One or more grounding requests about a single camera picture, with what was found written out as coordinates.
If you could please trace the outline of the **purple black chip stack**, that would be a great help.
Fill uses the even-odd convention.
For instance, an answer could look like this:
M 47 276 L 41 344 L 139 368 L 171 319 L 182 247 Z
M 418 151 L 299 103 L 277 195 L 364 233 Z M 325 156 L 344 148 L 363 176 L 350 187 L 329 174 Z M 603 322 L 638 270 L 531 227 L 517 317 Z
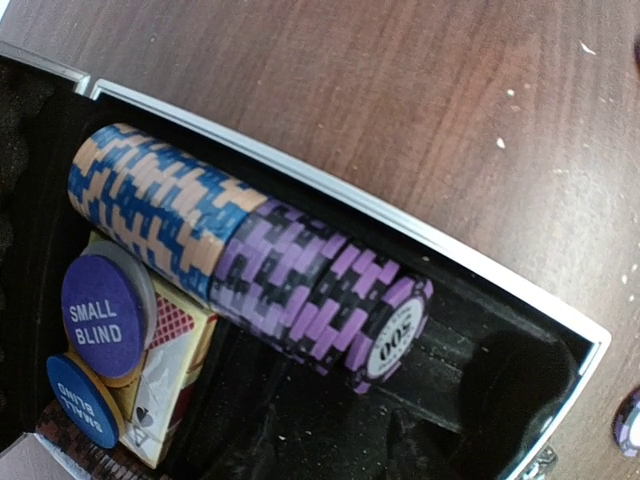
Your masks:
M 389 379 L 429 318 L 433 283 L 276 199 L 228 244 L 210 298 L 236 325 L 358 394 Z

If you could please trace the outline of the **purple 500 poker chip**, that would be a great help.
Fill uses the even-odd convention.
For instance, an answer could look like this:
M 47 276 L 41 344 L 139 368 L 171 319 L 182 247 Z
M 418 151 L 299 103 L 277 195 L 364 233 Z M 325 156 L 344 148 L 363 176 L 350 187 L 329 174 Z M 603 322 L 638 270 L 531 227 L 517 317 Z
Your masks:
M 628 395 L 618 408 L 613 436 L 622 454 L 636 457 L 639 453 L 639 390 Z

